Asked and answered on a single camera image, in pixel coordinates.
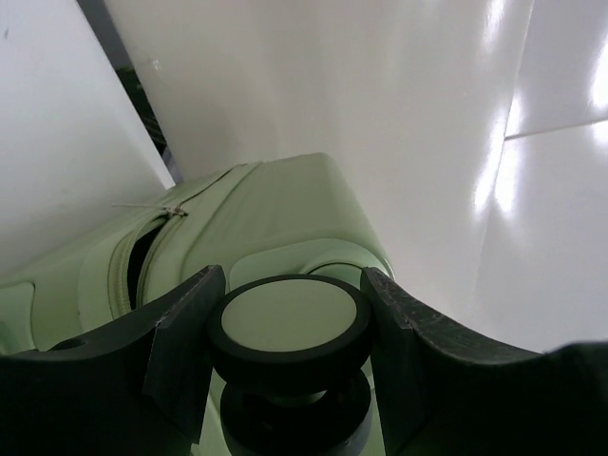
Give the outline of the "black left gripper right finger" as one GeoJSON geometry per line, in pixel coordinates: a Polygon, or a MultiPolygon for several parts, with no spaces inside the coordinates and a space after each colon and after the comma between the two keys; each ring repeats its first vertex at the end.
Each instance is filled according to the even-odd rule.
{"type": "Polygon", "coordinates": [[[607,346],[536,353],[482,335],[375,268],[375,395],[389,455],[603,455],[607,346]]]}

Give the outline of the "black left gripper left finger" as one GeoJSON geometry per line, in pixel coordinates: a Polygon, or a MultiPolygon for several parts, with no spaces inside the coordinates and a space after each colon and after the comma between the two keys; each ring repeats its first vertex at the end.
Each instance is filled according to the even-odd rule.
{"type": "Polygon", "coordinates": [[[224,272],[207,266],[98,329],[3,356],[2,453],[188,454],[212,374],[205,321],[224,293],[224,272]]]}

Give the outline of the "green hard-shell suitcase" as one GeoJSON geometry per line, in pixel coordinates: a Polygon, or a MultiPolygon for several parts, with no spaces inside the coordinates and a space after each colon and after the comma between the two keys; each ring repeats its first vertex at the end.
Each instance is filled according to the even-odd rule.
{"type": "Polygon", "coordinates": [[[45,352],[166,295],[207,266],[212,374],[186,455],[357,455],[372,436],[371,309],[390,265],[327,155],[234,166],[177,185],[1,280],[1,359],[45,352]]]}

